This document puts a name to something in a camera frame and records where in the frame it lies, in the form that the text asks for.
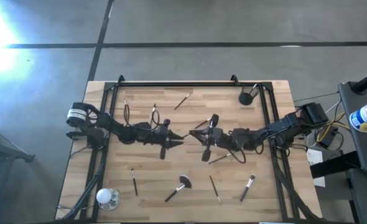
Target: wooden tabletop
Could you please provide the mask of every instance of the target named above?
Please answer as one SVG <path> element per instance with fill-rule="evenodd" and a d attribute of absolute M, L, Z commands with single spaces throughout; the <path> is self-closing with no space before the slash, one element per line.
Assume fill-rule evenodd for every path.
<path fill-rule="evenodd" d="M 272 81 L 279 115 L 294 111 L 289 82 Z M 104 82 L 89 82 L 84 102 L 100 107 Z M 218 127 L 225 133 L 233 128 L 259 129 L 264 127 L 261 100 L 256 97 L 249 106 L 238 101 L 240 87 L 127 87 L 118 89 L 114 118 L 123 120 L 124 100 L 130 106 L 130 123 L 150 121 L 153 104 L 160 113 L 161 122 L 170 119 L 171 130 L 184 136 L 213 113 L 220 119 Z M 192 93 L 182 105 L 178 103 Z M 266 95 L 271 121 L 273 121 L 269 96 Z M 232 157 L 212 165 L 202 162 L 201 146 L 188 136 L 184 144 L 167 151 L 165 160 L 159 159 L 160 146 L 134 143 L 122 144 L 115 135 L 111 137 L 103 187 L 118 189 L 121 203 L 116 210 L 100 210 L 99 222 L 273 222 L 281 221 L 274 172 L 269 146 L 261 155 L 246 152 L 247 163 L 239 164 Z M 72 152 L 86 145 L 86 141 L 73 144 Z M 225 149 L 211 147 L 211 160 L 228 153 Z M 75 154 L 69 161 L 60 205 L 72 207 L 85 186 L 91 149 Z M 291 149 L 289 163 L 294 187 L 305 204 L 321 217 L 318 198 L 304 150 Z M 131 169 L 135 170 L 138 196 L 135 196 Z M 255 181 L 243 202 L 239 197 L 254 174 Z M 187 175 L 192 189 L 183 189 L 169 202 L 164 200 L 179 185 L 179 175 Z M 221 198 L 215 196 L 209 175 Z M 286 204 L 290 211 L 286 194 Z M 58 209 L 56 218 L 64 216 L 67 209 Z"/>

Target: black metal frame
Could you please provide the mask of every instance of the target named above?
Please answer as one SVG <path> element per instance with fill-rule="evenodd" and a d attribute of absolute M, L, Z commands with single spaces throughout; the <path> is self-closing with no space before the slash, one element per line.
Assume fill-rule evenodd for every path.
<path fill-rule="evenodd" d="M 261 105 L 262 105 L 262 112 L 265 119 L 265 125 L 268 125 L 271 121 L 269 119 L 269 112 L 267 108 L 266 103 L 266 94 L 265 91 L 268 92 L 270 101 L 271 101 L 271 108 L 272 108 L 272 114 L 274 120 L 279 119 L 279 115 L 277 112 L 277 105 L 276 105 L 276 99 L 274 96 L 274 90 L 273 85 L 271 82 L 241 82 L 238 83 L 236 76 L 232 76 L 231 81 L 227 82 L 123 82 L 124 77 L 120 76 L 118 82 L 106 82 L 105 87 L 103 90 L 103 96 L 102 96 L 102 102 L 101 102 L 101 108 L 100 111 L 105 111 L 106 108 L 106 102 L 108 99 L 108 92 L 110 90 L 113 90 L 113 95 L 111 98 L 111 107 L 110 107 L 110 115 L 113 117 L 114 115 L 114 106 L 116 104 L 117 100 L 117 93 L 119 87 L 162 87 L 162 86 L 238 86 L 238 85 L 245 85 L 245 86 L 254 86 L 255 84 L 258 84 L 259 88 L 259 96 L 261 98 Z M 105 173 L 106 168 L 106 158 L 108 155 L 108 148 L 109 148 L 109 136 L 106 139 L 106 145 L 102 148 L 102 158 L 101 158 L 101 164 L 100 168 L 101 173 L 96 178 L 96 191 L 102 188 L 103 185 L 103 177 Z M 291 223 L 345 223 L 345 222 L 329 222 L 322 219 L 316 219 L 313 220 L 316 216 L 310 212 L 310 210 L 306 207 L 305 203 L 301 200 L 299 195 L 295 192 L 293 182 L 292 182 L 292 176 L 290 172 L 290 165 L 289 160 L 287 158 L 287 154 L 285 151 L 282 151 L 282 164 L 284 171 L 281 171 L 281 168 L 279 167 L 278 158 L 277 158 L 277 151 L 276 147 L 273 144 L 271 140 L 269 140 L 269 148 L 271 150 L 271 159 L 272 159 L 272 166 L 274 169 L 275 179 L 276 179 L 276 189 L 277 189 L 277 197 L 279 199 L 279 206 L 281 208 L 281 215 L 282 215 L 282 221 L 284 222 L 291 222 Z M 90 159 L 90 165 L 88 168 L 88 175 L 86 179 L 86 190 L 85 194 L 86 196 L 83 197 L 82 195 L 80 197 L 80 200 L 83 200 L 84 202 L 80 204 L 80 208 L 87 207 L 88 206 L 88 197 L 90 196 L 90 192 L 93 190 L 95 185 L 93 185 L 94 178 L 94 171 L 95 171 L 95 161 L 96 161 L 96 155 L 98 154 L 98 151 L 94 150 L 91 153 L 91 159 Z M 287 207 L 286 207 L 286 200 L 284 198 L 284 192 L 283 192 L 283 186 L 287 189 L 289 193 L 289 200 L 291 209 L 293 211 L 293 218 L 289 217 L 289 214 L 287 213 Z M 299 208 L 303 211 L 303 214 L 308 219 L 301 219 Z M 79 223 L 96 223 L 98 219 L 98 211 L 99 211 L 99 205 L 94 201 L 93 204 L 93 210 L 91 214 L 91 218 L 87 218 L 86 210 L 80 211 L 79 220 L 56 220 L 57 222 L 62 221 L 62 223 L 66 222 L 79 222 Z"/>

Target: yellow wire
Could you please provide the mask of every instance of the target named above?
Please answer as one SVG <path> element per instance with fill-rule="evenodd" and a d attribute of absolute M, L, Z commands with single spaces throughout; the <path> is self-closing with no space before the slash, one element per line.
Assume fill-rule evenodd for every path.
<path fill-rule="evenodd" d="M 323 138 L 326 137 L 328 131 L 330 130 L 330 128 L 332 126 L 340 126 L 340 127 L 343 127 L 343 128 L 346 128 L 346 129 L 350 130 L 350 128 L 347 125 L 340 124 L 340 123 L 336 122 L 336 120 L 338 121 L 338 120 L 342 119 L 342 117 L 344 117 L 344 115 L 345 115 L 345 112 L 342 112 L 336 118 L 334 118 L 333 121 L 329 121 L 327 123 L 327 128 L 326 128 L 325 132 L 322 134 L 322 137 L 319 137 L 320 134 L 317 135 L 317 138 L 316 138 L 317 142 L 320 142 Z"/>

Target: brush handle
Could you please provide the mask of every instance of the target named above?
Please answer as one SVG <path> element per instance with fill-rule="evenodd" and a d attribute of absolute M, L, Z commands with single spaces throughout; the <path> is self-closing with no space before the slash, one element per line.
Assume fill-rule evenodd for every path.
<path fill-rule="evenodd" d="M 215 184 L 214 184 L 213 178 L 211 176 L 210 176 L 210 180 L 211 180 L 211 184 L 213 185 L 215 195 L 218 197 L 218 192 L 216 191 Z"/>
<path fill-rule="evenodd" d="M 212 163 L 214 163 L 214 162 L 216 162 L 216 161 L 220 161 L 221 159 L 223 159 L 223 158 L 226 158 L 226 157 L 228 157 L 228 156 L 231 156 L 232 154 L 227 154 L 227 155 L 225 155 L 225 156 L 223 156 L 223 157 L 220 157 L 220 158 L 217 158 L 217 159 L 215 159 L 215 160 L 213 160 L 213 161 L 211 161 L 211 162 L 209 162 L 208 164 L 210 165 L 210 164 L 212 164 Z"/>
<path fill-rule="evenodd" d="M 207 120 L 203 121 L 202 123 L 200 123 L 198 126 L 196 126 L 194 129 L 198 129 L 200 126 L 202 126 L 203 124 L 207 123 Z"/>
<path fill-rule="evenodd" d="M 191 93 L 189 93 L 175 108 L 174 110 L 176 110 L 189 96 L 191 95 Z"/>
<path fill-rule="evenodd" d="M 174 192 L 172 192 L 172 194 L 170 194 L 169 197 L 167 197 L 167 199 L 165 200 L 165 202 L 168 202 L 174 195 L 176 195 L 178 192 L 177 190 L 175 190 Z"/>
<path fill-rule="evenodd" d="M 245 187 L 243 193 L 241 193 L 240 201 L 242 202 L 247 194 L 249 187 Z"/>
<path fill-rule="evenodd" d="M 138 196 L 138 189 L 136 188 L 136 180 L 133 178 L 134 181 L 134 188 L 135 188 L 135 195 Z"/>

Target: white light bulb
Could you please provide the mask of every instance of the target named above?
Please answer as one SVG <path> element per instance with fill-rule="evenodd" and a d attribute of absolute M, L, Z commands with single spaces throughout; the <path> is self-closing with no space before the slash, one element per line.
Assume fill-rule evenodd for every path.
<path fill-rule="evenodd" d="M 101 189 L 96 193 L 96 200 L 99 203 L 108 203 L 111 200 L 111 192 L 109 189 Z"/>

